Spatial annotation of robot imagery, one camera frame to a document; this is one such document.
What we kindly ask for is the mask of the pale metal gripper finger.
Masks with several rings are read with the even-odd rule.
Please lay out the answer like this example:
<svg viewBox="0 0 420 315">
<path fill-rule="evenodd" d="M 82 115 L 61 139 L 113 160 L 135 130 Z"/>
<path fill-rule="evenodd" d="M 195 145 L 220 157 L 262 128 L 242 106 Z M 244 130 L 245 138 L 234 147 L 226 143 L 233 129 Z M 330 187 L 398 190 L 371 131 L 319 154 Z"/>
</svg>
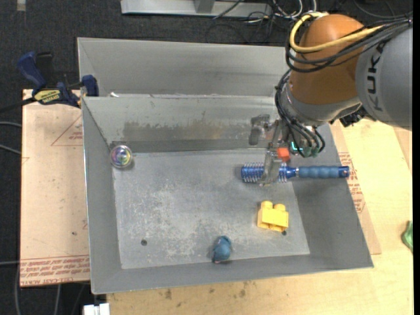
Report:
<svg viewBox="0 0 420 315">
<path fill-rule="evenodd" d="M 265 186 L 270 183 L 270 172 L 272 170 L 272 152 L 266 151 L 264 157 L 263 173 L 261 177 L 261 186 Z"/>
<path fill-rule="evenodd" d="M 278 182 L 280 166 L 281 166 L 281 159 L 278 157 L 277 153 L 272 152 L 272 168 L 271 168 L 272 182 Z"/>
</svg>

